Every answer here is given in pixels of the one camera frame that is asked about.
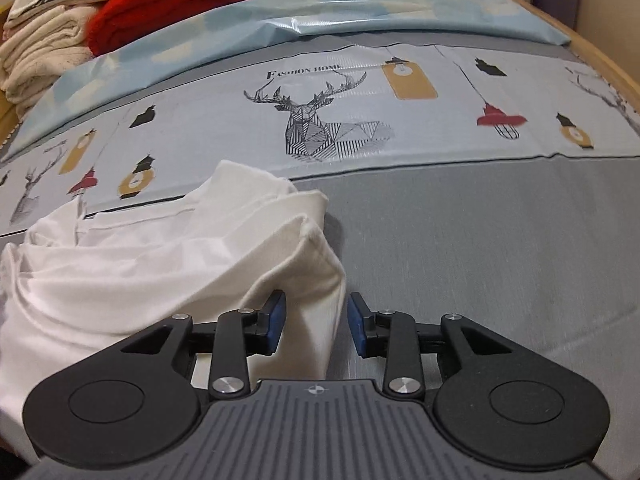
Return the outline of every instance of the yellow lamp print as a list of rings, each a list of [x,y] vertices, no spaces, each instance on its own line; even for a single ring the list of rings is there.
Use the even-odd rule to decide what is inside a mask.
[[[78,137],[78,140],[76,141],[76,145],[71,149],[71,151],[67,155],[66,160],[64,164],[60,167],[60,171],[58,172],[58,174],[62,175],[65,173],[69,173],[69,171],[73,171],[76,168],[76,166],[78,165],[78,162],[80,162],[80,159],[84,155],[84,152],[89,147],[89,144],[91,144],[91,141],[94,140],[94,137],[95,137],[94,129],[91,129],[84,135],[81,135],[80,137]]]
[[[156,172],[151,167],[155,159],[147,155],[140,160],[136,168],[129,173],[118,186],[118,195],[121,199],[132,198],[145,189],[156,176]]]
[[[585,131],[578,128],[568,117],[558,114],[556,118],[560,122],[560,133],[564,137],[570,140],[572,143],[577,144],[584,150],[592,150],[593,143],[591,138],[585,133]]]
[[[436,89],[417,63],[393,56],[382,72],[398,99],[435,99]]]

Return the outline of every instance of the bed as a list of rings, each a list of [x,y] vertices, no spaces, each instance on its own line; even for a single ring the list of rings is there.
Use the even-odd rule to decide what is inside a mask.
[[[536,14],[269,0],[177,23],[65,74],[12,135],[0,243],[73,196],[89,215],[178,198],[222,159],[320,189],[348,292],[459,312],[589,378],[612,411],[596,463],[636,480],[640,89]],[[382,370],[342,323],[327,377]]]

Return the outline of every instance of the red lamp print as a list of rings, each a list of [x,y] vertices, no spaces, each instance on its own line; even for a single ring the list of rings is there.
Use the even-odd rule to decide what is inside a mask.
[[[98,179],[95,177],[94,168],[91,168],[89,171],[87,171],[84,174],[84,177],[82,177],[82,180],[80,180],[80,182],[78,182],[69,191],[67,191],[66,194],[72,195],[72,196],[81,196],[84,194],[84,192],[87,189],[93,186],[96,186],[97,184],[98,184]]]
[[[493,126],[501,137],[508,140],[520,138],[517,126],[522,126],[527,120],[521,115],[507,115],[500,108],[484,102],[484,115],[478,117],[478,126]]]

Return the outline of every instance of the light blue plastic sheet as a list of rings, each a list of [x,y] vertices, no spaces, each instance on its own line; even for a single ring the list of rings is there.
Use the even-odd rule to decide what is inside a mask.
[[[66,72],[30,112],[3,160],[59,126],[185,70],[302,36],[442,30],[566,44],[512,0],[248,0],[175,23]]]

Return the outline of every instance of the crosshair logo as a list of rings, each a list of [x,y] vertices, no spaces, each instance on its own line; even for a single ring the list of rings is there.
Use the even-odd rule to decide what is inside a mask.
[[[324,394],[325,392],[328,392],[329,390],[323,386],[320,386],[320,384],[314,384],[312,387],[307,388],[306,389],[310,394],[318,396],[321,394]]]

